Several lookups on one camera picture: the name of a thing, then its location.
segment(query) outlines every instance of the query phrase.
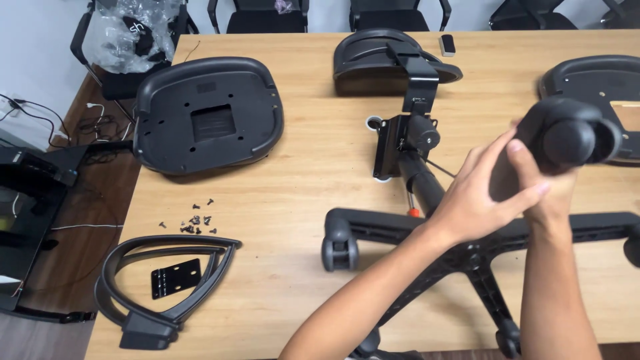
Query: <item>hand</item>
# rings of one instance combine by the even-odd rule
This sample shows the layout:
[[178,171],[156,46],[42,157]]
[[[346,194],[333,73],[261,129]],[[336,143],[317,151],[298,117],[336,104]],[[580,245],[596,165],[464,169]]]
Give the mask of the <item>hand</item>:
[[571,198],[578,168],[573,168],[563,174],[545,176],[540,173],[536,160],[520,140],[512,140],[507,144],[509,161],[516,168],[520,189],[530,188],[537,184],[548,183],[549,194],[541,199],[537,205],[524,212],[531,227],[543,226],[548,229],[554,224],[566,223],[569,220]]
[[[549,183],[540,178],[527,178],[528,185],[503,202],[495,202],[489,196],[489,179],[495,162],[515,133],[516,129],[512,128],[489,146],[469,152],[442,202],[426,222],[427,227],[436,227],[454,244],[476,240],[505,226],[543,198],[549,191]],[[515,153],[527,152],[524,149]],[[531,164],[526,160],[524,163],[528,165],[526,170],[518,169],[522,166],[520,161],[513,164],[518,174],[531,171]]]

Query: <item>wooden floor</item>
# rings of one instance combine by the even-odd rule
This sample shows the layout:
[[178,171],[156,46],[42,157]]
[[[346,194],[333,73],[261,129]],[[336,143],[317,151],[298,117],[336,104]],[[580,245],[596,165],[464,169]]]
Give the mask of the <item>wooden floor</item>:
[[[97,86],[89,90],[90,102],[104,104],[120,129],[128,120]],[[85,109],[82,118],[100,115],[100,107]],[[80,135],[87,143],[93,135]],[[56,227],[77,224],[122,224],[140,171],[131,154],[119,154],[105,164],[80,168],[80,181],[60,213]],[[48,311],[95,311],[93,284],[107,251],[118,243],[117,228],[78,227],[52,234],[60,244],[44,252],[21,300],[21,305]],[[59,325],[34,322],[0,314],[1,360],[81,360],[93,323]],[[640,343],[602,345],[605,360],[640,359]],[[425,360],[502,360],[498,350],[423,353]]]

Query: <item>black chair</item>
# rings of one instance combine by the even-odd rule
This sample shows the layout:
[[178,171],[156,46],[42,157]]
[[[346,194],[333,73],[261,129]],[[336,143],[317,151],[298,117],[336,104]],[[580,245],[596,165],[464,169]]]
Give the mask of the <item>black chair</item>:
[[620,10],[611,8],[600,21],[605,29],[640,29],[640,0],[624,0]]
[[[180,5],[178,17],[173,22],[169,23],[169,28],[173,31],[172,41],[175,46],[178,44],[180,35],[199,33],[198,28],[187,12],[186,3],[187,1],[184,1],[184,3]],[[99,71],[101,74],[98,75],[98,73],[92,68],[89,61],[84,57],[84,53],[82,51],[82,44],[84,43],[84,38],[86,36],[87,29],[89,28],[91,17],[95,11],[95,0],[91,0],[88,3],[87,9],[87,12],[80,18],[80,22],[76,28],[76,33],[71,41],[71,52],[78,61],[87,68],[89,74],[91,74],[96,82],[98,82],[98,85],[102,87],[102,97],[107,101],[115,102],[122,112],[127,115],[127,118],[129,118],[131,122],[134,122],[131,114],[129,114],[124,106],[122,106],[119,100],[135,98],[138,93],[138,87],[142,81],[147,78],[147,76],[171,66],[171,63],[169,61],[162,61],[147,72],[114,74],[104,70]]]
[[[420,0],[351,0],[349,25],[352,31],[387,28],[400,31],[429,31],[424,16],[418,10]],[[451,5],[440,0],[442,23],[440,31],[449,22]]]
[[[491,15],[491,30],[576,30],[571,20],[553,11],[564,0],[505,0]],[[603,0],[611,9],[615,0]]]
[[[309,0],[291,0],[294,11],[279,14],[274,0],[234,0],[236,12],[231,14],[227,34],[306,33]],[[218,0],[209,0],[207,11],[211,24],[220,34],[216,8]]]

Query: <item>finger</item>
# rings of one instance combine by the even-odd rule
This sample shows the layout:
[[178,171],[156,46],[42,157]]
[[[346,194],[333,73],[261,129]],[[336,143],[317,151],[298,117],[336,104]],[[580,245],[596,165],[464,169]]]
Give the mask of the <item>finger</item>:
[[548,181],[528,187],[510,199],[497,204],[496,210],[500,214],[502,225],[508,224],[525,210],[540,202],[550,190]]
[[516,135],[516,129],[509,129],[487,146],[484,153],[478,159],[476,166],[483,176],[487,176],[491,173],[495,166],[495,162],[498,160],[498,155],[500,155],[505,145],[507,145],[514,135]]
[[540,182],[542,175],[531,151],[518,139],[507,144],[507,157],[518,174],[521,188],[528,188]]
[[474,167],[476,167],[476,163],[480,158],[480,155],[482,155],[485,149],[486,149],[486,146],[478,146],[471,149],[467,154],[467,158],[465,159],[465,162],[462,164],[462,167],[460,168],[460,171],[458,171],[458,175],[456,175],[456,177],[461,179],[466,177],[471,172],[471,170],[473,170]]

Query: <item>electrical outlet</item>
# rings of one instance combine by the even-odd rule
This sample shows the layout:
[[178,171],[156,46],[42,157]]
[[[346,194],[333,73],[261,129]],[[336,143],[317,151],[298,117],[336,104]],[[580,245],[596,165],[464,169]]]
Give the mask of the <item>electrical outlet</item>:
[[[16,94],[16,93],[7,93],[5,91],[1,91],[0,90],[0,94],[3,94],[7,97],[10,97],[11,99],[21,99],[20,95]],[[11,104],[9,104],[9,100],[5,99],[4,97],[0,97],[0,113],[2,116],[5,116],[8,112],[11,112],[9,114],[9,116],[11,117],[16,117],[18,116],[18,114],[20,113],[20,110],[13,110],[13,108],[11,107]]]

